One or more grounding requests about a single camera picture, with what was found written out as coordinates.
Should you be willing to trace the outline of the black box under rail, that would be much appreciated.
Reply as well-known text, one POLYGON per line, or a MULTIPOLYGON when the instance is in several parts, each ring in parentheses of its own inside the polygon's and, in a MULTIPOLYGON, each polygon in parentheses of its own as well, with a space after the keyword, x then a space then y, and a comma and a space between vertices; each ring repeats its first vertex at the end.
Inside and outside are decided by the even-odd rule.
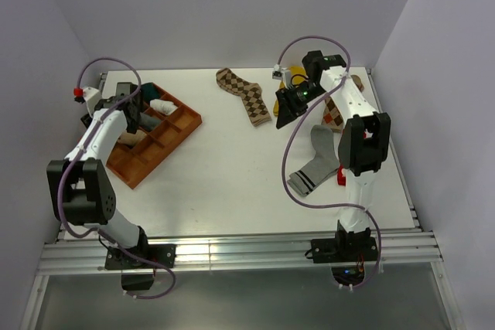
POLYGON ((124 291, 148 291, 154 284, 153 274, 122 274, 121 287, 124 291))

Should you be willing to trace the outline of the grey sock with black stripes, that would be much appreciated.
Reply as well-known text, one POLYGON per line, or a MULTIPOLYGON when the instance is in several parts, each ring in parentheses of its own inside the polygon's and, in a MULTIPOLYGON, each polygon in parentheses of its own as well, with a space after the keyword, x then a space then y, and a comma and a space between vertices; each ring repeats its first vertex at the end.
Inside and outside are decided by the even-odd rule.
POLYGON ((325 125, 314 125, 310 132, 314 157, 298 171, 289 175, 288 185, 305 197, 326 180, 334 176, 340 167, 334 149, 332 130, 325 125))

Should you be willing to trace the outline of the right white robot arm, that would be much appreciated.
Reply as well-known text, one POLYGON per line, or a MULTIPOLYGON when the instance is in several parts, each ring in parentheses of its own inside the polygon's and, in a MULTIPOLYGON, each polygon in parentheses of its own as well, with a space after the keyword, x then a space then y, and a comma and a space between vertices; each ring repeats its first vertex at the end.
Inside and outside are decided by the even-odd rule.
POLYGON ((287 83, 276 91, 277 128, 302 123, 316 99, 331 97, 343 119, 336 157, 346 177, 347 201, 340 204, 335 237, 329 248, 315 247, 314 261, 378 260, 381 238, 369 208, 376 174, 387 159, 391 129, 388 114, 370 104, 349 75, 349 65, 340 55, 325 56, 319 50, 302 59, 306 80, 287 83))

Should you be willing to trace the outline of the orange argyle sock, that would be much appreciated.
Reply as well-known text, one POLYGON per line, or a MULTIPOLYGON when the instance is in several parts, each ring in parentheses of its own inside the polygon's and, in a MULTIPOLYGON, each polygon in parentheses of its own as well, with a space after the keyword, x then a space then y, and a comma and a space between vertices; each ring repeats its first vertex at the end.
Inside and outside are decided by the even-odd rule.
POLYGON ((343 130, 343 118, 331 97, 325 99, 321 125, 326 125, 336 133, 340 133, 343 130))

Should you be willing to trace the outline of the grey rolled sock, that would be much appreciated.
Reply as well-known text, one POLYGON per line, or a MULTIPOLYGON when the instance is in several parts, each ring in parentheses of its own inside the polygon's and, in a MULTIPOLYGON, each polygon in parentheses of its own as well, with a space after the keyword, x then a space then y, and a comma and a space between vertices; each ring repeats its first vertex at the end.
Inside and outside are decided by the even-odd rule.
POLYGON ((161 124, 161 120, 157 117, 152 117, 144 113, 140 113, 140 126, 148 132, 153 131, 161 124))

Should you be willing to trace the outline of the white rolled sock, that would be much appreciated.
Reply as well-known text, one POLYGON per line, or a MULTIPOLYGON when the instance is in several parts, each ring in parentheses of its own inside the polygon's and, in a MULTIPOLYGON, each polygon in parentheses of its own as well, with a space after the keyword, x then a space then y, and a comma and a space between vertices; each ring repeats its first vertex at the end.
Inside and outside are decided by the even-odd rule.
POLYGON ((159 112, 160 114, 164 114, 165 116, 169 116, 178 109, 178 107, 172 101, 160 99, 151 100, 149 106, 153 110, 159 112))

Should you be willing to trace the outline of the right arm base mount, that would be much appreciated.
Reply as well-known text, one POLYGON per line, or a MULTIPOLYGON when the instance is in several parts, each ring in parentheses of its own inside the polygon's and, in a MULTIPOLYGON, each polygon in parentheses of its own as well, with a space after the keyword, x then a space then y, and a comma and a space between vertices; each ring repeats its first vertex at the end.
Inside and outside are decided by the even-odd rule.
POLYGON ((314 264, 340 264, 374 262, 378 258, 378 246, 373 237, 361 245, 340 247, 335 238, 310 240, 310 249, 306 254, 314 264))

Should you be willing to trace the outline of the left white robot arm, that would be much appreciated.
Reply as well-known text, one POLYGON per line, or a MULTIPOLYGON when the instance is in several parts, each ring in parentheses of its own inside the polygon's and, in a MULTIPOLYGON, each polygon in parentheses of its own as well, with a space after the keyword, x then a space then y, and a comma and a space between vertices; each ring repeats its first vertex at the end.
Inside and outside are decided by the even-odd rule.
POLYGON ((88 113, 82 117, 86 132, 74 150, 46 169, 53 213, 63 212, 70 225, 83 226, 109 238, 132 267, 149 262, 151 249, 142 227, 129 222, 117 209, 117 196, 105 165, 118 139, 135 134, 141 124, 142 93, 133 83, 119 83, 114 96, 103 98, 95 88, 85 87, 80 100, 88 113))

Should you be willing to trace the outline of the beige pink rolled sock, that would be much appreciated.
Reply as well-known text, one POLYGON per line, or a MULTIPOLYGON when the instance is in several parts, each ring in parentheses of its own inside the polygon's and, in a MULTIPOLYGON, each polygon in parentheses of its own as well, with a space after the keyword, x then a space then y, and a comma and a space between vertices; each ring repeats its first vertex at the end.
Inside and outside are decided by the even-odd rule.
POLYGON ((132 148, 136 146, 144 138, 146 138, 146 136, 147 134, 141 130, 137 130, 134 134, 125 131, 118 138, 118 143, 132 148))

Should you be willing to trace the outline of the yellow sock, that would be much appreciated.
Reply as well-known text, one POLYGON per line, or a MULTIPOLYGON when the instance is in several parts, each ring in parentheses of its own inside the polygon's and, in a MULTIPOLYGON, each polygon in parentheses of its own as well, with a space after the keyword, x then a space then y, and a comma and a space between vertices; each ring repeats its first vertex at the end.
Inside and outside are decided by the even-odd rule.
POLYGON ((282 68, 275 65, 272 78, 280 81, 279 89, 275 93, 274 115, 282 117, 283 120, 302 115, 307 109, 304 88, 300 87, 300 84, 308 79, 305 69, 301 66, 282 68))

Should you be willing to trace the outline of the red sock with white print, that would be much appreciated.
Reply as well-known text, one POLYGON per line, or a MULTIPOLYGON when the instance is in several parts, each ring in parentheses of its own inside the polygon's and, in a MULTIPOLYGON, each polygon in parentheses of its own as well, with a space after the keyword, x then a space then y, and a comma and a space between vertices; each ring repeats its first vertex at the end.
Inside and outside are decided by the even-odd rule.
POLYGON ((337 171, 337 184, 345 186, 347 183, 346 169, 341 165, 337 171))

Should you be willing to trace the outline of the orange compartment tray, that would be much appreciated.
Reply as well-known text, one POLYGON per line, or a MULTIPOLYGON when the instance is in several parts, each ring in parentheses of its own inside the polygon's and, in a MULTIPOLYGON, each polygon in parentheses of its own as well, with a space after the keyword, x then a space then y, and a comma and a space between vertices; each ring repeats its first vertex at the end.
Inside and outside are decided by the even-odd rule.
POLYGON ((147 136, 130 148, 117 143, 107 161, 107 168, 129 188, 137 187, 176 150, 201 124, 202 117, 191 107, 156 85, 162 94, 160 100, 172 101, 178 109, 165 116, 153 110, 149 103, 143 103, 142 113, 159 118, 162 122, 153 131, 145 131, 147 136))

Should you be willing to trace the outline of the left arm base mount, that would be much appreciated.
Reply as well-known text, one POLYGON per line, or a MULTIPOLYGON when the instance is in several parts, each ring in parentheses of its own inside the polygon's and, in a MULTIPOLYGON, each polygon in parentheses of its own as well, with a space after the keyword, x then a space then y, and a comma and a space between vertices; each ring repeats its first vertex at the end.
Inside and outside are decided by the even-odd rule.
POLYGON ((176 258, 176 245, 171 243, 152 244, 143 252, 127 251, 109 247, 104 263, 105 270, 136 270, 161 267, 173 268, 176 258))

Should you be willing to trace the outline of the dark green rolled sock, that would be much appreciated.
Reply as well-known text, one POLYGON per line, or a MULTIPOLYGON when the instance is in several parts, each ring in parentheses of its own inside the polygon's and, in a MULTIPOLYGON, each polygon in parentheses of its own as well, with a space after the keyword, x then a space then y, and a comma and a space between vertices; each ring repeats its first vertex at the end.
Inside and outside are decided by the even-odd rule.
POLYGON ((156 88, 154 83, 144 83, 141 85, 141 92, 143 101, 147 104, 151 100, 159 99, 161 97, 161 93, 156 88))

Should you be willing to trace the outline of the brown argyle sock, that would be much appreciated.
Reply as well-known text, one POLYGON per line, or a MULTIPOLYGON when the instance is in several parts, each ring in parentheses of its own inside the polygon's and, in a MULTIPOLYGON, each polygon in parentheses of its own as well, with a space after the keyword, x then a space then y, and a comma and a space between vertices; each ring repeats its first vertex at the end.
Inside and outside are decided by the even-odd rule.
POLYGON ((271 121, 271 115, 263 101, 262 89, 258 83, 240 78, 229 68, 216 72, 216 82, 220 89, 241 99, 247 117, 254 127, 271 121))

